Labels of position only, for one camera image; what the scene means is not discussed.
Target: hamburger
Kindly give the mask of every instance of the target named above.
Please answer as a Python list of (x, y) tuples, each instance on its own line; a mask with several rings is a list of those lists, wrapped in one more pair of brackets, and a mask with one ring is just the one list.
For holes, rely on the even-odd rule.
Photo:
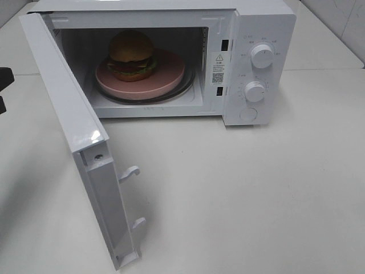
[(145, 34), (122, 31), (110, 41), (107, 67), (114, 77), (125, 82), (145, 79), (157, 65), (153, 50), (153, 44)]

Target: white wall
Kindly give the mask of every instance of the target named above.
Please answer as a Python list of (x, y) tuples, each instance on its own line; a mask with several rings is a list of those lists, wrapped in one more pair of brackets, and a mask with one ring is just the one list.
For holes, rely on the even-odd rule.
[(365, 62), (365, 0), (302, 0)]
[(0, 0), (0, 27), (31, 0)]

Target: white table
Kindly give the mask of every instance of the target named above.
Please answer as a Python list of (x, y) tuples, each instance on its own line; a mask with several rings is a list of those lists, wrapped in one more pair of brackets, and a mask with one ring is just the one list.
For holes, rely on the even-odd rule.
[[(288, 52), (285, 70), (360, 69), (364, 64), (303, 4), (286, 0), (297, 12), (297, 24)], [(38, 74), (26, 42), (19, 15), (35, 3), (26, 5), (0, 29), (0, 64), (14, 74)]]
[[(107, 119), (127, 214), (119, 273), (363, 273), (364, 70), (285, 71), (268, 126)], [(2, 92), (0, 273), (115, 273), (40, 76)]]

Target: control panel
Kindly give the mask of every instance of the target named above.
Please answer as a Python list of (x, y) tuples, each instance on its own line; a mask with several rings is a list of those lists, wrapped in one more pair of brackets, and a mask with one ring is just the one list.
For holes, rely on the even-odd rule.
[(224, 122), (266, 124), (278, 92), (295, 15), (239, 16), (238, 21)]

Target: black object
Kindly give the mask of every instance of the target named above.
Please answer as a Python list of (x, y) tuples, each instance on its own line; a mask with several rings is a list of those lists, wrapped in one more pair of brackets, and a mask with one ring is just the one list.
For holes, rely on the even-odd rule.
[(223, 95), (223, 87), (217, 87), (217, 96)]
[[(6, 88), (8, 85), (13, 83), (14, 75), (9, 67), (0, 67), (0, 91)], [(4, 100), (0, 96), (0, 114), (6, 111)]]
[(229, 40), (222, 40), (221, 51), (228, 51)]

